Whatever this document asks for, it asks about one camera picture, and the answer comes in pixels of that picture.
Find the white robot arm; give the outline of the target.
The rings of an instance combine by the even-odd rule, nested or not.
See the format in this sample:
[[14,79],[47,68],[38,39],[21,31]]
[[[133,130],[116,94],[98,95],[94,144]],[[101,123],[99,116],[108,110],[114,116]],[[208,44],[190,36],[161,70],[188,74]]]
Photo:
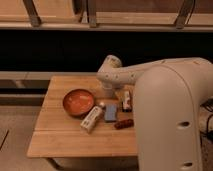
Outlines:
[[132,105],[140,171],[203,171],[199,108],[213,96],[213,63],[198,57],[124,67],[105,58],[97,79],[110,91],[134,87]]

